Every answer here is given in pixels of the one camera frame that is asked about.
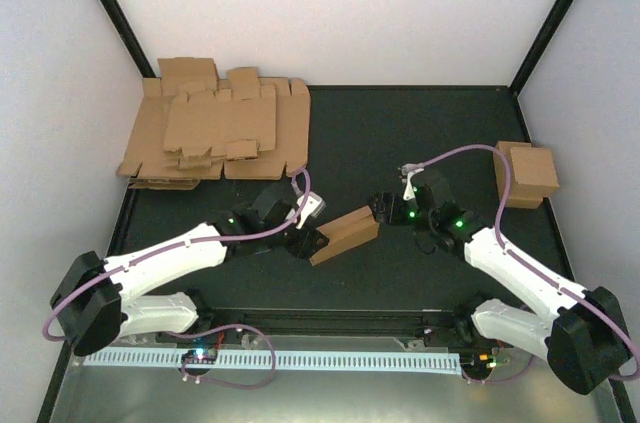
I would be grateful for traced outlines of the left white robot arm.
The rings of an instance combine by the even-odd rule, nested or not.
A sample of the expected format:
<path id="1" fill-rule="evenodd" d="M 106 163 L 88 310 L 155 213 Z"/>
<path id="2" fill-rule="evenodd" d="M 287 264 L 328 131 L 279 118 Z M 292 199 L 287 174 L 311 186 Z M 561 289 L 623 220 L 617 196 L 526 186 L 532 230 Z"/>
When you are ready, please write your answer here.
<path id="1" fill-rule="evenodd" d="M 328 244 L 312 223 L 324 209 L 312 191 L 273 184 L 249 205 L 217 213 L 210 221 L 167 241 L 129 254 L 100 258 L 90 251 L 71 264 L 50 305 L 74 355 L 92 355 L 119 338 L 177 333 L 193 342 L 214 331 L 213 315 L 187 292 L 155 289 L 233 258 L 283 248 L 309 259 Z"/>

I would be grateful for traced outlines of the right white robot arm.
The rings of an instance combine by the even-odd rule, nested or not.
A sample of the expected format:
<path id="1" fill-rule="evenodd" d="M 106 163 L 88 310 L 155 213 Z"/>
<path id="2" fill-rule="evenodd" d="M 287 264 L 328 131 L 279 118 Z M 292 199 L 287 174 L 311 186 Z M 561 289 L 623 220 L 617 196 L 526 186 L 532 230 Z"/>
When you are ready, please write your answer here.
<path id="1" fill-rule="evenodd" d="M 429 233 L 442 250 L 485 273 L 524 309 L 488 299 L 454 322 L 457 339 L 476 346 L 500 340 L 544 360 L 572 391 L 586 395 L 637 359 L 618 299 L 604 287 L 588 290 L 551 271 L 456 202 L 436 170 L 416 169 L 399 193 L 372 195 L 374 219 Z"/>

